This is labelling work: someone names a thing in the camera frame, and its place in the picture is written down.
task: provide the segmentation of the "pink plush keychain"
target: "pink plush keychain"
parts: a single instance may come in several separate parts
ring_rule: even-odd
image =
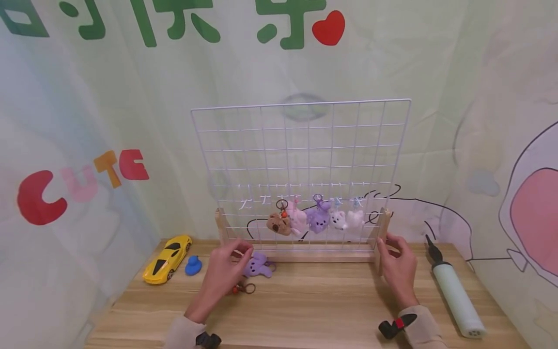
[[[364,227],[364,212],[361,209],[358,209],[359,207],[362,207],[360,200],[358,198],[354,198],[353,210],[347,212],[347,226],[350,229],[362,229],[362,227]]]
[[[294,202],[289,201],[285,210],[291,219],[291,232],[296,236],[302,236],[306,232],[306,213],[297,208],[298,203],[299,196],[295,195]]]
[[[329,210],[329,224],[337,230],[345,230],[348,228],[345,222],[345,212],[340,211],[341,200],[335,198],[335,206]]]

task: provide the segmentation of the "wall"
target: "wall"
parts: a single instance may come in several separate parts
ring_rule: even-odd
[[[0,45],[10,48],[0,51],[0,224],[9,232],[0,245],[2,309],[25,309],[21,319],[35,309],[38,326],[31,338],[11,322],[1,332],[7,343],[79,346],[95,309],[118,295],[160,237],[217,236],[189,109],[305,93],[326,101],[412,98],[401,190],[390,205],[413,221],[393,228],[410,240],[432,231],[455,243],[530,345],[556,346],[556,238],[545,228],[553,221],[536,239],[550,250],[540,249],[526,245],[506,213],[528,174],[553,168],[552,153],[541,150],[549,146],[521,155],[556,121],[553,2],[323,0],[293,28],[297,13],[263,15],[265,1],[259,11],[254,0],[176,12],[158,4],[0,0]],[[345,20],[340,38],[339,22],[329,22],[329,37],[315,35],[312,27],[333,10]],[[219,35],[194,26],[203,23]],[[264,44],[270,23],[277,35]],[[291,29],[291,42],[281,40]],[[111,150],[114,159],[103,157]],[[134,152],[122,161],[124,150]],[[518,159],[528,165],[513,170]],[[64,168],[84,190],[72,189]],[[52,181],[35,199],[68,206],[36,225],[18,195],[43,170]],[[549,197],[521,197],[554,207]]]

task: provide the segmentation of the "blue toy duck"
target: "blue toy duck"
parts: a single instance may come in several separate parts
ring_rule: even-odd
[[[199,273],[201,270],[201,261],[199,260],[198,256],[192,256],[188,258],[188,263],[186,264],[186,275],[194,276]]]

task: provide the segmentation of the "sleeve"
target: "sleeve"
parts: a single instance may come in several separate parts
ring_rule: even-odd
[[[447,349],[440,328],[430,310],[423,305],[404,309],[399,316],[416,314],[417,318],[405,328],[405,336],[413,349]]]
[[[196,337],[204,331],[204,324],[195,323],[181,315],[172,321],[163,349],[194,349]]]

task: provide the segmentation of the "red letter c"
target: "red letter c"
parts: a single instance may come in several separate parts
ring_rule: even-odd
[[[39,171],[29,175],[20,184],[17,205],[21,215],[31,224],[37,226],[49,224],[66,212],[68,203],[64,198],[53,203],[42,199],[42,194],[53,177],[51,171]]]

